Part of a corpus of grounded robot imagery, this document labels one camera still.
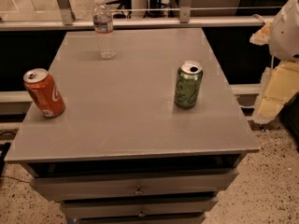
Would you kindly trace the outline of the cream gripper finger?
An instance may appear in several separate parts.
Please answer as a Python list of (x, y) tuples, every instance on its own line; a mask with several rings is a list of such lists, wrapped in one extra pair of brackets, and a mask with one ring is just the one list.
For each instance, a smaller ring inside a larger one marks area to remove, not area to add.
[(272, 27), (271, 22), (265, 24), (260, 30), (258, 30), (250, 37), (249, 42), (251, 44), (259, 45), (259, 46), (268, 44), (271, 27)]
[(257, 124), (274, 120), (281, 109), (299, 92), (299, 62), (280, 62), (266, 67), (261, 78), (260, 93), (254, 104), (252, 119)]

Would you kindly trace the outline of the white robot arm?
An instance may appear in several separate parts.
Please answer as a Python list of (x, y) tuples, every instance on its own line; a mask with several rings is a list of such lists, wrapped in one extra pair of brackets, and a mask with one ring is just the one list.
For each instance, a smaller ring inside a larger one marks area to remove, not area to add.
[(299, 92), (299, 0), (289, 0), (249, 42), (267, 44), (271, 63), (279, 59), (278, 66), (265, 68), (254, 104), (253, 121), (266, 124)]

